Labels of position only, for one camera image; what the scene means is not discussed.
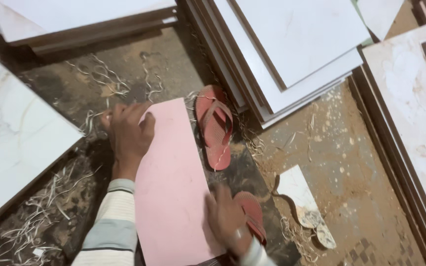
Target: striped shirt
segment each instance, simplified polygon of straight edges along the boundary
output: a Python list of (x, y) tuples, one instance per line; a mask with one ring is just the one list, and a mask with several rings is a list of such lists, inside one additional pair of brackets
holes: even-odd
[[(72, 266), (134, 266), (137, 246), (134, 210), (135, 184), (115, 179), (108, 186), (95, 220)], [(254, 238), (240, 266), (275, 266)]]

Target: wrist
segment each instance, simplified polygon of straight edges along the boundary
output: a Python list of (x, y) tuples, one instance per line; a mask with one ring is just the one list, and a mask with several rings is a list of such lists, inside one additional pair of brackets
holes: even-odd
[(126, 178), (135, 181), (137, 170), (141, 163), (140, 159), (115, 160), (113, 165), (113, 175), (111, 179)]
[(249, 247), (251, 246), (251, 243), (252, 243), (252, 234), (249, 231), (249, 229), (247, 229), (247, 226), (246, 226), (245, 233), (243, 233), (240, 238), (237, 238), (229, 246), (229, 249), (231, 250), (231, 252), (233, 252), (235, 256), (241, 258), (241, 257), (244, 257), (244, 255), (248, 252)]

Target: pink flip-flop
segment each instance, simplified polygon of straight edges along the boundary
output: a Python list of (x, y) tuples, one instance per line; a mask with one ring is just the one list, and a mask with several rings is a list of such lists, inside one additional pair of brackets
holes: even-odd
[(233, 117), (225, 103), (223, 90), (216, 85), (200, 90), (195, 103), (208, 163), (215, 171), (224, 170), (231, 162), (229, 140), (233, 131)]
[(261, 205), (257, 197), (247, 191), (241, 191), (234, 195), (233, 201), (241, 206), (246, 215), (246, 224), (259, 242), (265, 246), (267, 243), (266, 231), (262, 221)]

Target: person's left hand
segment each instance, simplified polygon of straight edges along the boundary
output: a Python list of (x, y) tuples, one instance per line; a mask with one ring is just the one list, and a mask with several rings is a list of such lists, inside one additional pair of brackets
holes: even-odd
[(101, 123), (115, 153), (112, 179), (128, 178), (135, 181), (139, 164), (154, 138), (155, 118), (152, 113), (147, 113), (139, 124), (151, 105), (151, 102), (130, 106), (117, 104), (112, 110), (103, 112)]

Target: person's right hand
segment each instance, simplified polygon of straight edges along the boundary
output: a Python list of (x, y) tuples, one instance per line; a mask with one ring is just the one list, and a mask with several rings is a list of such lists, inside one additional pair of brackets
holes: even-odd
[(215, 196), (206, 196), (208, 221), (216, 240), (243, 257), (252, 242), (252, 234), (246, 225), (246, 215), (239, 204), (233, 201), (229, 187), (218, 184)]
[(154, 138), (155, 118), (152, 113), (147, 113), (139, 124), (142, 115), (151, 105), (151, 102), (130, 106), (117, 104), (112, 110), (103, 112), (101, 123), (115, 153), (112, 179), (136, 179), (139, 164)]

